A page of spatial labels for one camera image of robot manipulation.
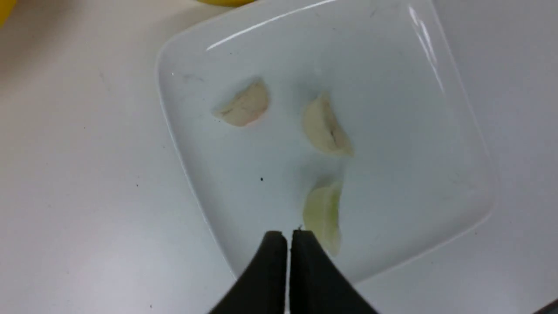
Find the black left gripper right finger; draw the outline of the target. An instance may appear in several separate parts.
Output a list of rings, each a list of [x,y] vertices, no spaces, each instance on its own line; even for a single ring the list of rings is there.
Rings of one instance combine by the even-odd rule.
[[[311,231],[294,230],[289,307],[292,314],[376,314],[323,251]]]

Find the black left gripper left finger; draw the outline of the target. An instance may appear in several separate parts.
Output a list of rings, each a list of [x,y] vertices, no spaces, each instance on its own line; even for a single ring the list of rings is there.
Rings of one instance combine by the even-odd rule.
[[[287,240],[267,231],[255,256],[212,314],[283,314],[285,312]]]

